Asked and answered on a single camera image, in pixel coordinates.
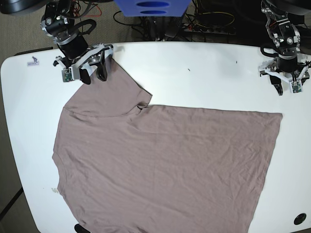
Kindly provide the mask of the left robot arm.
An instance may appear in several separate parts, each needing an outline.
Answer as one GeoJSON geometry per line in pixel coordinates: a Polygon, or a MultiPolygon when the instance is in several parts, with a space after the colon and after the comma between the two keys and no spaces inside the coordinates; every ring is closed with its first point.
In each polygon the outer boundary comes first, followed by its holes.
{"type": "Polygon", "coordinates": [[[259,67],[277,93],[285,83],[290,92],[300,93],[310,78],[311,59],[301,49],[309,38],[305,15],[308,0],[118,0],[119,13],[135,17],[132,28],[141,27],[147,40],[188,38],[190,35],[224,34],[238,42],[259,46],[269,61],[259,67]]]}

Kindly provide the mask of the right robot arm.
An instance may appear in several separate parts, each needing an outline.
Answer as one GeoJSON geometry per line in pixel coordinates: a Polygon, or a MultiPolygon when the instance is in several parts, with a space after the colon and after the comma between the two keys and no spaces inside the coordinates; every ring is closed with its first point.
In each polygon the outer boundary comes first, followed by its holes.
{"type": "Polygon", "coordinates": [[[112,45],[103,43],[89,45],[84,35],[89,35],[97,26],[93,19],[81,20],[88,15],[94,7],[98,7],[99,1],[84,0],[86,8],[82,7],[78,0],[54,0],[46,5],[45,13],[40,26],[45,34],[51,37],[54,43],[63,53],[57,56],[54,66],[62,68],[63,82],[80,80],[84,84],[91,84],[88,67],[96,67],[97,78],[105,82],[107,70],[105,66],[105,52],[113,51],[112,45]]]}

